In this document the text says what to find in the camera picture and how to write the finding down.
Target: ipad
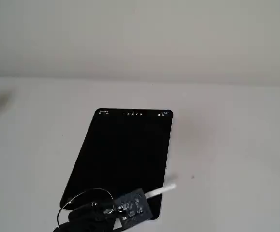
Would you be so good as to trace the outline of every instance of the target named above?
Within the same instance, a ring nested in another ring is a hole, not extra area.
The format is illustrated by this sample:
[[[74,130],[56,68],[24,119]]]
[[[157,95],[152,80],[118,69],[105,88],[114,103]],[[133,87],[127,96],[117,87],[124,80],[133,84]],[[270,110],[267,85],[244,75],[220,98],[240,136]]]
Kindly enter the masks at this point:
[[[164,183],[173,113],[170,110],[98,109],[91,121],[60,201],[88,189],[105,189],[114,199],[142,188],[144,193]],[[66,209],[94,198],[82,195]],[[152,219],[160,214],[162,195],[148,200]]]

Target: cable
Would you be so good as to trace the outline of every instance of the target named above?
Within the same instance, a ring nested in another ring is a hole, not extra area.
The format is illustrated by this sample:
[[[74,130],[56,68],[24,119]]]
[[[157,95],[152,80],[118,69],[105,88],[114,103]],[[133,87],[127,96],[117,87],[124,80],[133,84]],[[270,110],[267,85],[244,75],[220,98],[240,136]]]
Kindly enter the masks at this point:
[[[73,197],[71,200],[69,200],[61,209],[59,209],[59,211],[58,211],[58,213],[57,213],[57,225],[58,225],[58,228],[60,228],[60,224],[59,224],[59,214],[61,213],[61,211],[62,211],[67,205],[71,204],[72,201],[73,201],[75,198],[77,198],[78,196],[80,196],[80,195],[82,195],[82,194],[84,194],[84,193],[90,192],[90,191],[92,191],[92,190],[102,190],[102,191],[105,191],[105,192],[107,192],[108,194],[110,194],[109,191],[107,191],[107,190],[105,190],[105,189],[103,189],[103,188],[92,188],[92,189],[88,189],[88,190],[86,190],[86,191],[84,191],[84,192],[81,192],[80,194],[77,194],[75,197]],[[110,212],[108,212],[108,213],[109,213],[109,214],[112,213],[113,210],[114,210],[114,205],[113,205],[112,210],[111,210]]]

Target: white wall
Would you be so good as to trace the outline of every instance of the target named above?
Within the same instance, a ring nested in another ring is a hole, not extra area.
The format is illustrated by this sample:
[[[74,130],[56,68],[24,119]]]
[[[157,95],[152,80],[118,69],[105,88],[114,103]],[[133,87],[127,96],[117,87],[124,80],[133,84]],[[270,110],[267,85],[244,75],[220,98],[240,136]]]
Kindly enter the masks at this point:
[[[280,0],[0,0],[0,76],[280,85]]]
[[[95,109],[174,112],[156,222],[133,232],[280,232],[280,88],[0,78],[0,231],[50,232]]]

